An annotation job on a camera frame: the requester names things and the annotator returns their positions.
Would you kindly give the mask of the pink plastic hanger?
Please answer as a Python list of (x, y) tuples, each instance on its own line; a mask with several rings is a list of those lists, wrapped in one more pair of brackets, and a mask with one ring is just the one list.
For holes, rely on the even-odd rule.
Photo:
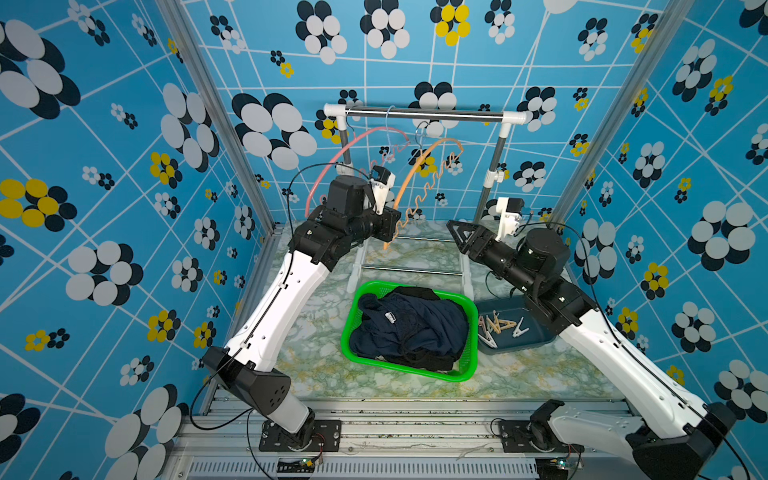
[(331, 170), (331, 168), (336, 168), (338, 164), (341, 164), (341, 172), (343, 174), (350, 173), (353, 170), (354, 164), (353, 164), (353, 161), (351, 160), (351, 154), (349, 150), (352, 146), (356, 145), (359, 141), (361, 141), (362, 139), (365, 139), (368, 135), (372, 133), (375, 133), (378, 131), (384, 131), (387, 134), (389, 134), (390, 132), (401, 134), (404, 138), (405, 146), (407, 146), (410, 143), (410, 137), (406, 132), (396, 128), (392, 128), (388, 124), (385, 124), (383, 127), (376, 127), (376, 128), (369, 129), (355, 136), (352, 140), (350, 140), (348, 131), (351, 129), (351, 126), (349, 124), (348, 117), (371, 117), (371, 114), (365, 113), (361, 109), (355, 110), (353, 107), (347, 107), (344, 105), (335, 105), (335, 104), (325, 104), (323, 108), (323, 112), (327, 117), (334, 117), (336, 119), (337, 130), (340, 136), (341, 149), (336, 153), (336, 155), (328, 163), (324, 164), (325, 168), (319, 174), (315, 183), (310, 189), (306, 199), (306, 203), (305, 203), (306, 216), (309, 216), (310, 214), (313, 196), (315, 195), (318, 187), (322, 183), (323, 178), (327, 175), (327, 173)]

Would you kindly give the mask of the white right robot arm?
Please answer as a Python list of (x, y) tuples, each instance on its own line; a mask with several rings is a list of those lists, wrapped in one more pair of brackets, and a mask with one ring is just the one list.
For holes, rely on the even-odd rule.
[(606, 319), (596, 301), (562, 276), (569, 250), (553, 230), (533, 229), (512, 247), (479, 224), (450, 220), (458, 250), (521, 292), (533, 318), (588, 359), (636, 410), (632, 417), (549, 400), (530, 417), (541, 451), (561, 444), (633, 462), (650, 479), (698, 479), (736, 417), (705, 403), (650, 361)]

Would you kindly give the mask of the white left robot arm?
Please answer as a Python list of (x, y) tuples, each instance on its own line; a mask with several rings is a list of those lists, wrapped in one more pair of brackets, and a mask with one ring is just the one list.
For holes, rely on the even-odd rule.
[(314, 412), (276, 368), (280, 349), (307, 301), (340, 259), (369, 238), (390, 241), (401, 214), (387, 204), (395, 184), (388, 169), (368, 178), (340, 175), (324, 204), (294, 231), (271, 286), (224, 347), (209, 348), (203, 364), (232, 395), (282, 429), (296, 447), (313, 435)]

